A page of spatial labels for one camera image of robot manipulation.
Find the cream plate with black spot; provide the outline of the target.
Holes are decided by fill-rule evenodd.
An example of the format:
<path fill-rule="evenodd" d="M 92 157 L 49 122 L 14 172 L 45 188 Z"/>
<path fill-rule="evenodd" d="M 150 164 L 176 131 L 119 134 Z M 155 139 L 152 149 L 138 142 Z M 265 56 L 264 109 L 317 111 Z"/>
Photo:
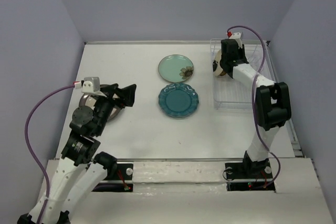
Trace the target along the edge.
<path fill-rule="evenodd" d="M 216 76 L 216 77 L 223 75 L 223 69 L 220 66 L 221 58 L 222 58 L 222 52 L 221 52 L 221 50 L 219 50 L 216 53 L 215 58 L 213 60 L 213 64 L 212 64 L 213 75 Z"/>

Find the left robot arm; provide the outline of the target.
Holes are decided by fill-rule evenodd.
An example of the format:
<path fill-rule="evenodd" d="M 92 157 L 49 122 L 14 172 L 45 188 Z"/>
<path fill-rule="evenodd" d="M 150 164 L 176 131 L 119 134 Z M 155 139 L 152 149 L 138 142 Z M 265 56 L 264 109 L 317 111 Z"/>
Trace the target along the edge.
<path fill-rule="evenodd" d="M 106 153 L 97 152 L 97 140 L 108 122 L 114 108 L 132 107 L 135 102 L 136 84 L 119 88 L 118 84 L 102 87 L 99 78 L 84 78 L 48 94 L 41 105 L 52 95 L 67 89 L 79 89 L 94 97 L 94 107 L 77 107 L 69 124 L 70 134 L 61 152 L 58 166 L 50 178 L 36 154 L 28 137 L 32 114 L 28 115 L 24 135 L 29 152 L 43 172 L 46 189 L 33 209 L 19 217 L 18 223 L 70 223 L 79 205 L 103 179 L 111 179 L 117 171 L 118 160 Z"/>

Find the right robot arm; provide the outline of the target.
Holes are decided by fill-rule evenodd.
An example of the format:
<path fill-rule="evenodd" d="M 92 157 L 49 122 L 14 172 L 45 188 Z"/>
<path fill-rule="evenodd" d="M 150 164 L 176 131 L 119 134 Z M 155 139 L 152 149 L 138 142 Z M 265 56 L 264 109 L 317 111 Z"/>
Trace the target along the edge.
<path fill-rule="evenodd" d="M 240 163 L 227 163 L 227 180 L 254 178 L 268 166 L 270 147 L 281 127 L 291 118 L 289 88 L 274 82 L 248 63 L 244 45 L 238 39 L 221 41 L 220 67 L 251 92 L 255 136 Z"/>

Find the grey brown rimmed plate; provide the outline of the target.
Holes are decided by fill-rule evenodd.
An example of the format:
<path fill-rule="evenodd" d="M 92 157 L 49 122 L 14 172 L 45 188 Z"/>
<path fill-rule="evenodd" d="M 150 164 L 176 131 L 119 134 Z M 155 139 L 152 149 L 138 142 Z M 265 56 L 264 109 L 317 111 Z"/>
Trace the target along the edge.
<path fill-rule="evenodd" d="M 89 109 L 92 110 L 92 117 L 93 117 L 93 110 L 95 107 L 96 99 L 99 97 L 105 97 L 106 95 L 103 94 L 101 91 L 97 93 L 83 93 L 82 98 L 79 101 L 79 107 L 88 107 Z M 120 114 L 120 110 L 115 108 L 113 109 L 108 122 L 111 121 L 112 119 L 116 118 Z"/>

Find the light green flower plate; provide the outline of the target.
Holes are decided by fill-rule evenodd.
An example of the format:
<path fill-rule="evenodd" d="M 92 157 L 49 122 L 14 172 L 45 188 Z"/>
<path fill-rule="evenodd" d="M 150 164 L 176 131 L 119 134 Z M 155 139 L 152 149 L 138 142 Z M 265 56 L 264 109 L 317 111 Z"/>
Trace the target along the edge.
<path fill-rule="evenodd" d="M 188 80 L 194 73 L 192 61 L 184 55 L 165 56 L 158 65 L 159 75 L 171 83 Z"/>

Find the teal scalloped plate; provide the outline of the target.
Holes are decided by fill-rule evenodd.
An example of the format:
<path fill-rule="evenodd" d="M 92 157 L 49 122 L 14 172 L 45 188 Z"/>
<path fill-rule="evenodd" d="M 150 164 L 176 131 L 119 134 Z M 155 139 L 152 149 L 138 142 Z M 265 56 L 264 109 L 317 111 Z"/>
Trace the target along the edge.
<path fill-rule="evenodd" d="M 192 115 L 197 110 L 199 102 L 196 90 L 185 83 L 169 84 L 158 95 L 160 109 L 172 118 Z"/>

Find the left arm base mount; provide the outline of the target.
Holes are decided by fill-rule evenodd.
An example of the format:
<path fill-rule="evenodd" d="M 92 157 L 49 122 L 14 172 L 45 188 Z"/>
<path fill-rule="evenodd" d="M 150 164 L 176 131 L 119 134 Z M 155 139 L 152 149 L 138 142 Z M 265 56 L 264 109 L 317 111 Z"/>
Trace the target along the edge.
<path fill-rule="evenodd" d="M 118 163 L 115 173 L 109 174 L 92 191 L 99 193 L 133 192 L 133 163 Z"/>

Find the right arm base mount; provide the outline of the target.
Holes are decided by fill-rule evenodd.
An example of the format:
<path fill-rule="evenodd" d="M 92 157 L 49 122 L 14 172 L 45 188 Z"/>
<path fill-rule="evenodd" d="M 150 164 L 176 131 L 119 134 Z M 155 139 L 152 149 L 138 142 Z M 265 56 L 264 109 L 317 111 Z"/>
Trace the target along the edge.
<path fill-rule="evenodd" d="M 227 181 L 228 191 L 276 191 L 270 162 L 267 161 L 263 169 L 258 169 L 252 174 L 243 170 L 242 162 L 225 163 L 222 173 Z"/>

